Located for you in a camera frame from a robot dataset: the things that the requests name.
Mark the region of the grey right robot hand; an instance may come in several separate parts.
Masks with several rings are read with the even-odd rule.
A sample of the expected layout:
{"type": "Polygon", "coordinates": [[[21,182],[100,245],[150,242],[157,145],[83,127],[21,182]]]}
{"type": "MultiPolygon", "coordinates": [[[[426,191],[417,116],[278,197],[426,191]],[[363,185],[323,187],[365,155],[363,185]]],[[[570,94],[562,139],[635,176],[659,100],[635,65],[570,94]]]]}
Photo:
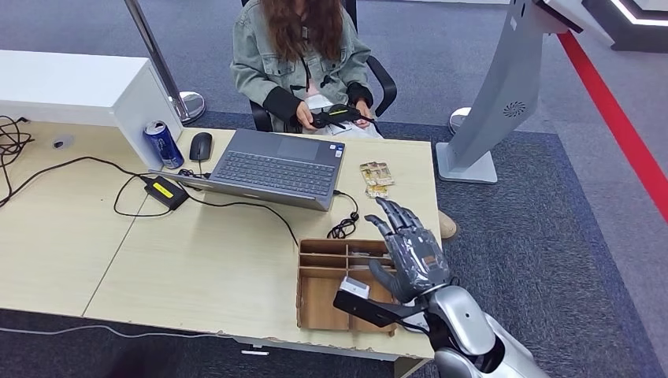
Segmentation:
{"type": "Polygon", "coordinates": [[[401,303],[448,284],[451,272],[433,233],[410,209],[385,198],[375,201],[387,220],[373,214],[366,215],[365,220],[383,236],[395,272],[390,273],[373,260],[369,262],[373,277],[401,303]]]}

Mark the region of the person's left hand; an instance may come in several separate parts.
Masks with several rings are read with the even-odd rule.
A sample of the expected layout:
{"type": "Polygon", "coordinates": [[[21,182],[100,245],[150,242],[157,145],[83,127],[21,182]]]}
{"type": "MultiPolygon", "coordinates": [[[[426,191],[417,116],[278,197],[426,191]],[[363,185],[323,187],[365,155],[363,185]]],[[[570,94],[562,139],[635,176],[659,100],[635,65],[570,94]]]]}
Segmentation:
{"type": "Polygon", "coordinates": [[[372,112],[366,103],[366,100],[361,98],[359,99],[354,106],[357,111],[359,111],[362,116],[360,119],[356,120],[355,123],[360,128],[367,128],[370,125],[369,120],[373,118],[372,112]]]}

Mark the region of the person's right hand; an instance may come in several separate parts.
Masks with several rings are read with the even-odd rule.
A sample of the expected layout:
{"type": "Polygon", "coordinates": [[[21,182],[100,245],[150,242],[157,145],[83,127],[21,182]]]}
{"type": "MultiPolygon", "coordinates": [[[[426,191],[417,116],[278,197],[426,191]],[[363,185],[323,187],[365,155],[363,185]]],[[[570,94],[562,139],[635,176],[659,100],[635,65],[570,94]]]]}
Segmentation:
{"type": "Polygon", "coordinates": [[[297,121],[302,125],[306,130],[314,131],[317,128],[314,126],[314,117],[310,111],[308,105],[301,101],[295,111],[295,116],[297,121]]]}

